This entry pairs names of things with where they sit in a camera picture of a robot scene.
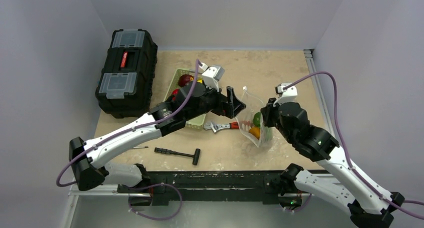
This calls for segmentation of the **clear zip top bag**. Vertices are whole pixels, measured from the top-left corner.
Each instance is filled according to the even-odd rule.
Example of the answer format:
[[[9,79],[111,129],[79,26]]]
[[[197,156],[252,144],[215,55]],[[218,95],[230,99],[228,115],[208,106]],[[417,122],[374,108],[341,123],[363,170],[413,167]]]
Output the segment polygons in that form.
[[[247,86],[243,87],[241,102],[246,108],[236,116],[240,132],[259,149],[268,149],[273,143],[273,131],[271,128],[263,127],[263,116],[260,109],[265,103],[252,94]]]

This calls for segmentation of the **green watermelon toy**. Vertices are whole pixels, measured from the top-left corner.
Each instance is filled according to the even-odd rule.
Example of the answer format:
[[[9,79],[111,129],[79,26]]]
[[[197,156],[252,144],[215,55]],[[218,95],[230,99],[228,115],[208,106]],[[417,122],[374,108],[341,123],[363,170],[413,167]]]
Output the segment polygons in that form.
[[[261,127],[262,125],[262,114],[261,112],[257,112],[254,114],[253,119],[252,119],[252,124],[256,127]]]

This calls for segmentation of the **pale green perforated basket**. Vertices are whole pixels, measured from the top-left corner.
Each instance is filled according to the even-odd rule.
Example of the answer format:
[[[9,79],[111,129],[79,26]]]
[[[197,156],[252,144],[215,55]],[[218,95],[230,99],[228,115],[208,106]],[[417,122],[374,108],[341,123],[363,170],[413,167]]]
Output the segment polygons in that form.
[[[173,74],[173,78],[172,78],[172,80],[171,80],[171,82],[168,86],[168,90],[165,93],[164,101],[166,101],[176,89],[180,88],[178,83],[179,83],[180,77],[183,76],[183,75],[194,76],[195,71],[189,70],[189,69],[181,69],[181,68],[176,69],[174,74]],[[191,120],[188,120],[186,122],[186,127],[194,128],[194,129],[203,129],[205,118],[206,118],[206,114],[202,114],[202,115],[199,115],[199,116],[197,116],[197,117],[195,117]]]

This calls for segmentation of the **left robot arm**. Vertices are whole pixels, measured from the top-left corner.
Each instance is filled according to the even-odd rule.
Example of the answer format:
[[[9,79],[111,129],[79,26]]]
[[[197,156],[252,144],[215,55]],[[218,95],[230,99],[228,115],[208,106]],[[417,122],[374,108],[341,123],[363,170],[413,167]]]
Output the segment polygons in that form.
[[[232,119],[245,108],[230,86],[223,95],[219,88],[190,82],[130,124],[95,139],[71,139],[69,167],[75,184],[80,191],[104,184],[113,175],[110,163],[113,158],[139,144],[184,128],[188,120],[209,112]]]

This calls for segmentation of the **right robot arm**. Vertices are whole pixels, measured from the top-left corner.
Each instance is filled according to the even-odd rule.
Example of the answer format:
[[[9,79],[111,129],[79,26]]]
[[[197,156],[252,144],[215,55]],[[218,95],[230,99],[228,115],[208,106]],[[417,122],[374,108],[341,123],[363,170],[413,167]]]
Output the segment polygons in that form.
[[[349,157],[346,149],[327,130],[314,126],[307,112],[291,100],[270,98],[261,108],[263,126],[275,127],[302,156],[333,175],[339,185],[324,181],[299,165],[290,164],[282,173],[281,186],[288,192],[313,193],[349,214],[358,228],[388,228],[392,213],[405,201],[376,183]]]

